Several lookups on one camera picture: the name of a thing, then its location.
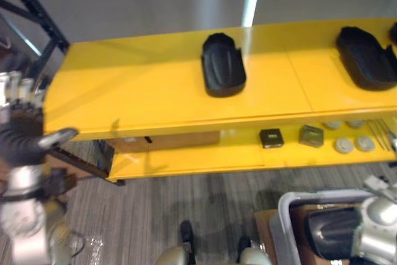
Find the small black box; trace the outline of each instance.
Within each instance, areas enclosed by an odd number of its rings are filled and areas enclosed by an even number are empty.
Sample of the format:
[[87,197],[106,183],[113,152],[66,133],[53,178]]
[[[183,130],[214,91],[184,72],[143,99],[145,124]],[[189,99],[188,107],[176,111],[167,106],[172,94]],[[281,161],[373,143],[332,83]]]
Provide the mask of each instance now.
[[263,148],[276,148],[284,145],[283,136],[278,128],[261,130],[259,133]]

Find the black cable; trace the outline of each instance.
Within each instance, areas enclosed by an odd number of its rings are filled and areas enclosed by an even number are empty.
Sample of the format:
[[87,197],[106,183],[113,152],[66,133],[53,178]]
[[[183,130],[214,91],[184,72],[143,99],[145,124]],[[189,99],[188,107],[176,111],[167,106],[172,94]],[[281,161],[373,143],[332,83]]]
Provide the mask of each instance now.
[[81,239],[81,242],[82,242],[82,245],[81,245],[81,247],[79,248],[79,250],[77,250],[77,252],[75,252],[74,254],[72,254],[72,259],[73,259],[73,258],[76,257],[79,253],[81,253],[81,252],[83,251],[83,249],[86,247],[86,238],[84,237],[83,234],[81,234],[81,233],[79,233],[79,232],[77,232],[77,231],[74,231],[74,230],[72,230],[72,234],[74,234],[75,236],[77,236],[78,238],[80,238],[80,239]]

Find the yellow shelf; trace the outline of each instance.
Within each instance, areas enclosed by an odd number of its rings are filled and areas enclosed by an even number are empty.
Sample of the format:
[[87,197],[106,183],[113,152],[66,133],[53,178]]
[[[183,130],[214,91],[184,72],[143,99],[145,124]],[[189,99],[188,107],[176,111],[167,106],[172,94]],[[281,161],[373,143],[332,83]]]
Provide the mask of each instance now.
[[[324,129],[324,145],[313,148],[298,143],[301,125],[282,126],[284,146],[263,149],[259,131],[263,127],[224,130],[217,145],[159,150],[144,153],[119,153],[114,157],[108,180],[140,177],[167,176],[176,174],[198,174],[254,169],[283,169],[327,164],[348,164],[396,159],[393,151],[382,150],[366,126],[360,129],[346,124],[337,130],[328,130],[321,124],[312,124]],[[338,153],[333,143],[338,137],[349,137],[352,141],[358,136],[371,136],[375,150],[361,152],[354,149],[348,155]]]
[[[46,131],[71,126],[80,130],[77,140],[92,140],[395,115],[397,89],[357,88],[334,47],[345,25],[368,30],[386,45],[394,21],[300,22],[75,43],[47,94]],[[248,77],[240,94],[223,99],[205,93],[200,62],[202,43],[219,31],[242,47]],[[216,151],[230,147],[227,140]]]

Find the lower shelf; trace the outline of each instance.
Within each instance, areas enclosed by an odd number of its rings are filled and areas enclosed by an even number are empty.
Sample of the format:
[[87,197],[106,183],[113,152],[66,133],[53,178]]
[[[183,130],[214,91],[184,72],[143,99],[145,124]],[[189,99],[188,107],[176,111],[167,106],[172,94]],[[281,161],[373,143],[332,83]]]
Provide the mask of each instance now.
[[[262,148],[259,131],[264,127],[224,130],[221,131],[221,140],[216,145],[142,153],[117,153],[108,180],[368,163],[396,159],[392,150],[387,151],[380,147],[367,124],[362,128],[354,129],[343,123],[337,130],[326,129],[321,124],[310,125],[324,129],[324,145],[321,148],[298,143],[301,125],[280,127],[285,144],[281,148],[272,149]],[[362,152],[355,148],[353,152],[345,155],[338,153],[333,147],[336,138],[348,137],[354,142],[354,139],[361,135],[372,137],[376,146],[373,151]]]

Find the cardboard box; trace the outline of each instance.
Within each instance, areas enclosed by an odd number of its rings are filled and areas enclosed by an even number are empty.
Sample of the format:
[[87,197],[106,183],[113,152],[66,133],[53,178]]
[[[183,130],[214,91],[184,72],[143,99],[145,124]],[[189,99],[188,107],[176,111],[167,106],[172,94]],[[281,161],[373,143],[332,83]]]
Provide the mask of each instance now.
[[148,137],[107,139],[106,142],[118,152],[142,152],[219,143],[220,132],[179,133]]
[[[290,211],[293,233],[302,265],[331,265],[331,261],[320,258],[311,250],[305,235],[305,217],[314,210],[350,207],[351,204],[304,205]],[[349,260],[342,260],[342,265],[349,265]]]

